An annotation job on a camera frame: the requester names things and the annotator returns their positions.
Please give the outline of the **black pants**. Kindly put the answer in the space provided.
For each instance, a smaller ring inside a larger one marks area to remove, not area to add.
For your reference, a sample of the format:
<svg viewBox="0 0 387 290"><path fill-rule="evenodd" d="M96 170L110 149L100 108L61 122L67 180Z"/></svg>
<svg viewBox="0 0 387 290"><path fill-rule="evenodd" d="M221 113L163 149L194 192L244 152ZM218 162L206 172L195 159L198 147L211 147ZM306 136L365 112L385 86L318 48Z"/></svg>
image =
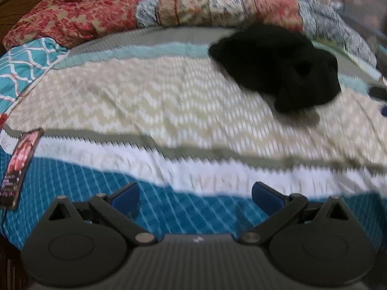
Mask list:
<svg viewBox="0 0 387 290"><path fill-rule="evenodd" d="M208 55L239 86L270 96L278 113L325 105L341 92L336 57L280 26L254 23L212 44Z"/></svg>

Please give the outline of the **zigzag patterned bedspread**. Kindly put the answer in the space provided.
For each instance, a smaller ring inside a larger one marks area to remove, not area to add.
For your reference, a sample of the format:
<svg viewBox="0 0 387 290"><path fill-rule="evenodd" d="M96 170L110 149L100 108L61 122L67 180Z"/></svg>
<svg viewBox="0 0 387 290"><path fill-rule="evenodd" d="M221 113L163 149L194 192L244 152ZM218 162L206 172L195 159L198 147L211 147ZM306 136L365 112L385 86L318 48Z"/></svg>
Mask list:
<svg viewBox="0 0 387 290"><path fill-rule="evenodd" d="M1 132L5 169L23 132L44 133L1 235L21 248L51 201L137 182L136 222L166 233L240 233L266 216L262 181L313 201L340 195L377 248L386 245L386 119L367 95L379 72L338 59L340 95L295 118L244 91L208 57L224 31L131 31L72 49L36 79Z"/></svg>

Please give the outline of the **dark printed card packet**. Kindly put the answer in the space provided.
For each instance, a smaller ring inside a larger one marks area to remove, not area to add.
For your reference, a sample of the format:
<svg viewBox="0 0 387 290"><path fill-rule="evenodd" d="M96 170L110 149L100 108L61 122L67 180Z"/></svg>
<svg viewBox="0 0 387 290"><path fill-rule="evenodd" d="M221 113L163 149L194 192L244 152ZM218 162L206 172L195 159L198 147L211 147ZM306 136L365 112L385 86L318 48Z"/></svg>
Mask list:
<svg viewBox="0 0 387 290"><path fill-rule="evenodd" d="M1 181L1 208L17 207L24 177L44 130L38 128L21 134Z"/></svg>

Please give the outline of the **teal wave pattern pillow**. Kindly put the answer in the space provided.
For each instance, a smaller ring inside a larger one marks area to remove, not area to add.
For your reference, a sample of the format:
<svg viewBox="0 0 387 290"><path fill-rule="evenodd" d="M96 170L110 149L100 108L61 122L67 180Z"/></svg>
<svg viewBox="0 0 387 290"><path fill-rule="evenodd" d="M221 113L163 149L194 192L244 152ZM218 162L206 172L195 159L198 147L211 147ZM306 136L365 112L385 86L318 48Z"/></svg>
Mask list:
<svg viewBox="0 0 387 290"><path fill-rule="evenodd" d="M1 56L1 125L43 76L69 53L54 39L44 37L16 46Z"/></svg>

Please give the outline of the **red floral patchwork quilt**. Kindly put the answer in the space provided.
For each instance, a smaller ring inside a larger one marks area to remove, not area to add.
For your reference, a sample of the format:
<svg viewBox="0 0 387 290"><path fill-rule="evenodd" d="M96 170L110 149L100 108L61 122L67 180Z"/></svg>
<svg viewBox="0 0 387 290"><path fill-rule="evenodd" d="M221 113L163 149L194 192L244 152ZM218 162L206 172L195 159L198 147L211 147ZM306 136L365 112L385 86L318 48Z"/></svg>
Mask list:
<svg viewBox="0 0 387 290"><path fill-rule="evenodd" d="M254 22L325 40L376 65L370 46L334 8L315 0L42 0L10 29L6 49L49 37L68 49L111 33L154 26L241 28Z"/></svg>

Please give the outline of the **clear bin with teal lid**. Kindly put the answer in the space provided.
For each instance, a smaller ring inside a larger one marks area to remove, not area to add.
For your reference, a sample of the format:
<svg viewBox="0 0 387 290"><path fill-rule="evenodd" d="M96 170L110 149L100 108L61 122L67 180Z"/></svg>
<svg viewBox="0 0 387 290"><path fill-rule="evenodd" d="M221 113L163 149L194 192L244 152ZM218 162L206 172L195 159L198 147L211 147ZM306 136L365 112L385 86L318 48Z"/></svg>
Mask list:
<svg viewBox="0 0 387 290"><path fill-rule="evenodd" d="M344 0L337 13L367 42L386 75L386 0Z"/></svg>

